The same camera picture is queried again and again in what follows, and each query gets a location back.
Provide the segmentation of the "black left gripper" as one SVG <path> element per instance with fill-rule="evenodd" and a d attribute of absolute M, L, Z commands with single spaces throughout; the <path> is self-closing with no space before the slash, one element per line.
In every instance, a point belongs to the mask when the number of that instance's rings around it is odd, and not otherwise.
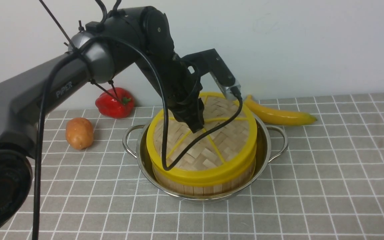
<path fill-rule="evenodd" d="M 202 90 L 197 67 L 174 53 L 168 72 L 162 75 L 168 108 L 177 122 L 184 123 L 197 133 L 204 128 L 204 103 L 199 96 Z"/>

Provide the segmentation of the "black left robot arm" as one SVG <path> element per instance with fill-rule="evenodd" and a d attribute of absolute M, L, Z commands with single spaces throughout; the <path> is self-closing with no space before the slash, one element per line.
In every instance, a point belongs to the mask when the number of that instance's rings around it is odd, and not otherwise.
<path fill-rule="evenodd" d="M 0 228 L 34 188 L 33 236 L 39 234 L 44 123 L 86 83 L 111 82 L 131 64 L 162 98 L 164 111 L 196 132 L 204 126 L 202 89 L 175 53 L 166 14 L 152 6 L 107 12 L 69 39 L 66 53 L 0 83 Z"/>

